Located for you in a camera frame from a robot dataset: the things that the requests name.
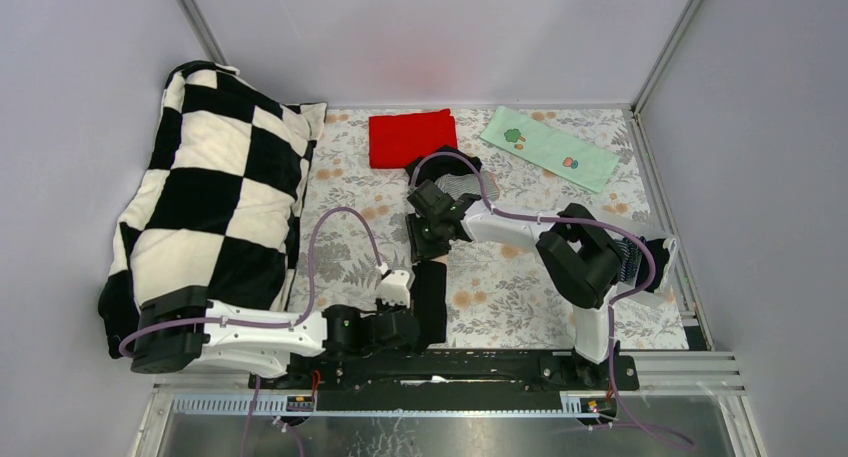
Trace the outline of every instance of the black mounting base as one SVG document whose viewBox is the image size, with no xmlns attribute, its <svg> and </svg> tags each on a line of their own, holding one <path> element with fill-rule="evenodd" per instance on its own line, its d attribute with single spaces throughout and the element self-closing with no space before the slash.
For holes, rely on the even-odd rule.
<svg viewBox="0 0 848 457">
<path fill-rule="evenodd" d="M 614 358 L 618 388 L 638 390 L 633 358 Z M 594 366 L 600 377 L 593 382 L 581 375 L 583 365 L 570 351 L 546 350 L 385 351 L 351 362 L 292 356 L 290 375 L 263 380 L 262 388 L 308 390 L 318 371 L 323 411 L 559 410 L 560 391 L 609 389 L 606 363 Z M 434 376 L 450 383 L 433 383 Z"/>
</svg>

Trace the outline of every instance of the gray striped cloth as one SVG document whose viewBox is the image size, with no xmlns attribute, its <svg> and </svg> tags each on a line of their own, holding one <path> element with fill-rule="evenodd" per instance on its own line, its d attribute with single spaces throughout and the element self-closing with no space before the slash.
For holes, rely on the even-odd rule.
<svg viewBox="0 0 848 457">
<path fill-rule="evenodd" d="M 645 242 L 644 237 L 640 237 L 640 240 Z M 636 278 L 636 274 L 639 272 L 639 266 L 642 263 L 642 251 L 629 239 L 617 240 L 616 244 L 618 244 L 618 248 L 624 254 L 624 262 L 621 264 L 618 279 L 621 282 L 630 283 Z"/>
<path fill-rule="evenodd" d="M 489 171 L 481 171 L 483 183 L 486 186 L 486 196 L 491 201 L 498 200 L 501 196 L 501 191 L 495 184 L 495 177 Z M 480 195 L 480 183 L 477 181 L 477 176 L 474 174 L 456 176 L 453 174 L 445 174 L 436 179 L 436 187 L 442 192 L 450 195 L 454 199 L 458 199 L 462 194 Z"/>
</svg>

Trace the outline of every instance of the metal corner post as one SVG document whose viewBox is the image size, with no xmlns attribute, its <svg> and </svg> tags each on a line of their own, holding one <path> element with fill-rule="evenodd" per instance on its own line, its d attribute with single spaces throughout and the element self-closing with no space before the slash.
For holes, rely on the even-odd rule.
<svg viewBox="0 0 848 457">
<path fill-rule="evenodd" d="M 672 55 L 674 55 L 674 51 L 677 50 L 677 46 L 680 44 L 683 36 L 686 35 L 689 25 L 692 23 L 692 20 L 695 18 L 695 15 L 698 13 L 698 10 L 700 10 L 703 3 L 704 0 L 689 0 L 686 3 L 686 7 L 683 8 L 680 18 L 677 20 L 674 29 L 671 31 L 671 35 L 660 52 L 659 58 L 654 64 L 654 67 L 651 69 L 651 73 L 648 74 L 647 80 L 645 80 L 645 83 L 642 85 L 642 89 L 633 101 L 634 114 L 639 115 L 642 113 L 642 110 L 645 109 L 645 104 L 651 98 L 651 93 L 656 88 L 657 83 L 671 60 Z"/>
<path fill-rule="evenodd" d="M 198 42 L 200 42 L 201 47 L 203 47 L 203 51 L 206 53 L 206 57 L 218 64 L 229 65 L 227 58 L 224 57 L 224 52 L 218 45 L 218 41 L 215 40 L 215 36 L 212 34 L 212 29 L 209 28 L 209 24 L 203 17 L 203 13 L 200 11 L 197 1 L 177 0 L 177 3 L 180 5 L 180 8 L 183 9 L 186 20 L 188 20 L 189 25 L 191 25 L 191 28 L 194 30 Z"/>
</svg>

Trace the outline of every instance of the red folded towel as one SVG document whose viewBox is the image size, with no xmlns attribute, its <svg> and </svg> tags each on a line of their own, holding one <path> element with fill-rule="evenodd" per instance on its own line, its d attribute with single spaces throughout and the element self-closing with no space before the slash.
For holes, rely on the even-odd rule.
<svg viewBox="0 0 848 457">
<path fill-rule="evenodd" d="M 450 109 L 368 119 L 372 169 L 402 169 L 439 148 L 456 148 L 456 121 Z"/>
</svg>

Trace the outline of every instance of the aluminum frame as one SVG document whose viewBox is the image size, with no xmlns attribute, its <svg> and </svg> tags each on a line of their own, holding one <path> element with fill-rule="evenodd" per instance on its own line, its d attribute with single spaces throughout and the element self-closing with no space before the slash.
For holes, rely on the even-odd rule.
<svg viewBox="0 0 848 457">
<path fill-rule="evenodd" d="M 623 392 L 639 396 L 711 396 L 719 405 L 737 455 L 765 456 L 762 441 L 750 413 L 748 398 L 739 376 L 736 360 L 730 352 L 631 351 L 642 390 Z M 145 418 L 138 430 L 130 457 L 159 455 L 167 438 L 168 420 L 177 413 L 193 409 L 207 415 L 246 415 L 252 391 L 247 388 L 244 372 L 190 372 L 161 375 L 156 378 Z M 281 401 L 286 395 L 304 395 L 299 390 L 264 391 L 264 401 Z M 318 412 L 335 417 L 487 417 L 487 418 L 575 418 L 573 402 L 580 397 L 603 396 L 603 392 L 560 392 L 561 412 Z"/>
</svg>

